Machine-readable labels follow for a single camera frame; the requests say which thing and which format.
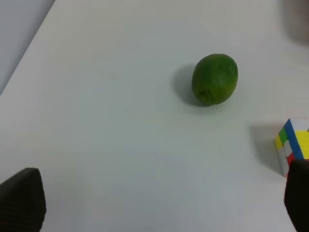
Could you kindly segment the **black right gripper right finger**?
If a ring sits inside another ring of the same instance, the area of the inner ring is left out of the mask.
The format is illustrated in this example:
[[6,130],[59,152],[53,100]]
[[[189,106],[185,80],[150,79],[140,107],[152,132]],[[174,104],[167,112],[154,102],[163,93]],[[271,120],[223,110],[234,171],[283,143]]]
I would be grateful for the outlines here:
[[297,232],[309,230],[309,162],[291,162],[284,193],[284,205]]

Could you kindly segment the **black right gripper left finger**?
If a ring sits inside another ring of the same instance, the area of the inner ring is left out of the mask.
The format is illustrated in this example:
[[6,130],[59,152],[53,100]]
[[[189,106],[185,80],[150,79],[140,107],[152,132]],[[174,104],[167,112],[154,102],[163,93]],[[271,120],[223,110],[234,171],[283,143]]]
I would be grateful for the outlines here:
[[39,232],[46,200],[39,169],[25,168],[0,185],[0,230]]

